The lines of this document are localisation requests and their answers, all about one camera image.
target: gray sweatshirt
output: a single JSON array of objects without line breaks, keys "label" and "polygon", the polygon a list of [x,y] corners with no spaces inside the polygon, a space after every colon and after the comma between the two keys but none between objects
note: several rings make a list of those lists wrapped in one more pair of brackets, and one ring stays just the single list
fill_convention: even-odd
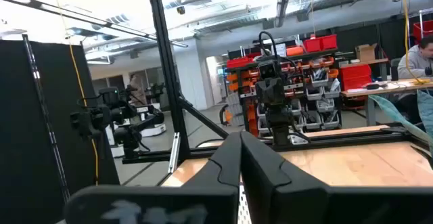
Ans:
[{"label": "gray sweatshirt", "polygon": [[[409,68],[411,69],[413,75],[415,75],[417,78],[425,77],[426,76],[425,69],[428,66],[430,66],[431,59],[423,57],[417,45],[412,47],[409,50],[407,55],[409,56]],[[413,76],[409,73],[409,71],[406,68],[406,55],[404,55],[401,58],[400,63],[398,63],[398,78],[399,79],[413,78]]]}]

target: black divider panel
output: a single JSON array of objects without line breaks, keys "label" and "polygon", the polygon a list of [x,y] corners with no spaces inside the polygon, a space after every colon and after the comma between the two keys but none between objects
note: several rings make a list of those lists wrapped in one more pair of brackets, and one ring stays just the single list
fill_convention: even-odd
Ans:
[{"label": "black divider panel", "polygon": [[64,199],[23,41],[0,41],[0,217],[57,223]]},{"label": "black divider panel", "polygon": [[[90,141],[83,141],[73,130],[69,115],[79,111],[77,99],[81,98],[74,64],[68,45],[31,42],[32,50],[41,76],[41,83],[47,101],[50,120],[57,139],[70,194],[94,185],[95,155]],[[93,97],[95,92],[89,68],[80,46],[73,46],[76,65],[81,77],[85,96]],[[96,102],[89,100],[89,105]],[[116,167],[108,141],[97,142],[99,152],[99,184],[119,184]]]}]

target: yellow cable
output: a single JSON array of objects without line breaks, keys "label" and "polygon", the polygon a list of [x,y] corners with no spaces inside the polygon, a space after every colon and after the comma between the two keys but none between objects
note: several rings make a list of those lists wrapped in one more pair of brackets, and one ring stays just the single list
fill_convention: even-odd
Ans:
[{"label": "yellow cable", "polygon": [[403,0],[403,4],[404,4],[404,8],[405,8],[405,49],[406,49],[406,69],[409,71],[409,73],[412,75],[412,77],[414,79],[416,79],[416,82],[414,81],[413,83],[416,85],[423,85],[425,83],[429,83],[430,80],[426,80],[426,79],[418,79],[411,71],[410,67],[409,67],[409,44],[408,44],[408,39],[409,39],[409,14],[407,13],[407,3],[406,0]]},{"label": "yellow cable", "polygon": [[[62,22],[63,22],[63,26],[65,28],[65,33],[67,33],[68,29],[66,28],[65,18],[63,17],[63,12],[62,12],[62,9],[60,7],[59,0],[55,0],[55,1],[57,2],[57,7],[59,8],[59,11],[60,11],[60,17],[62,17]],[[87,106],[87,100],[85,99],[83,85],[81,84],[80,72],[78,71],[78,68],[76,67],[75,56],[74,56],[74,52],[72,50],[72,44],[70,42],[70,38],[68,39],[68,41],[69,41],[70,57],[72,58],[72,63],[74,64],[76,79],[78,80],[78,85],[79,85],[80,91],[81,91],[81,97],[84,100],[84,106]],[[94,139],[92,139],[92,146],[93,146],[93,152],[95,153],[95,185],[98,186],[98,183],[99,183],[99,169],[98,168],[99,168],[99,166],[98,166],[98,155],[97,155],[97,150],[96,150],[96,144],[95,144]]]}]

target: wooden table surface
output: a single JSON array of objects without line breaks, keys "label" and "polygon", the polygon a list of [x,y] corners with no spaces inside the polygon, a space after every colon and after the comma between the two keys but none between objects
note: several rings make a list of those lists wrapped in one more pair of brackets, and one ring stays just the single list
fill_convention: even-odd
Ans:
[{"label": "wooden table surface", "polygon": [[345,65],[341,65],[340,68],[348,68],[348,67],[353,67],[353,66],[361,66],[361,65],[369,65],[369,64],[378,64],[378,63],[382,63],[382,62],[388,62],[388,59],[384,58],[384,59],[377,59],[377,60],[366,61],[366,62],[357,62],[354,64],[345,64]]},{"label": "wooden table surface", "polygon": [[371,89],[371,90],[364,90],[360,92],[353,92],[349,93],[348,91],[343,91],[341,94],[344,97],[356,97],[356,96],[364,96],[364,95],[375,95],[375,94],[381,94],[381,93],[397,93],[397,92],[403,92],[403,91],[410,91],[415,89],[425,89],[425,88],[432,88],[433,83],[426,83],[423,85],[415,85],[411,82],[415,81],[415,79],[401,79],[398,81],[386,81],[385,83],[388,84],[387,88],[379,88],[379,89]]},{"label": "wooden table surface", "polygon": [[[319,132],[319,135],[374,131],[381,127],[386,126],[325,131]],[[280,154],[329,185],[433,186],[433,170],[428,161],[412,149],[411,145],[412,143],[408,141],[402,141],[280,152]],[[162,186],[182,186],[207,161],[206,158],[184,161]]]}]

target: cardboard box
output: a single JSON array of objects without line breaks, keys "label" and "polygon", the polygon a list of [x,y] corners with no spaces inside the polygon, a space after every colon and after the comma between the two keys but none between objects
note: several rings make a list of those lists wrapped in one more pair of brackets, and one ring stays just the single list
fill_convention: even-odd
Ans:
[{"label": "cardboard box", "polygon": [[361,62],[373,61],[376,59],[374,54],[374,49],[376,48],[376,44],[373,45],[358,45],[355,47],[355,51],[357,52],[357,58]]}]

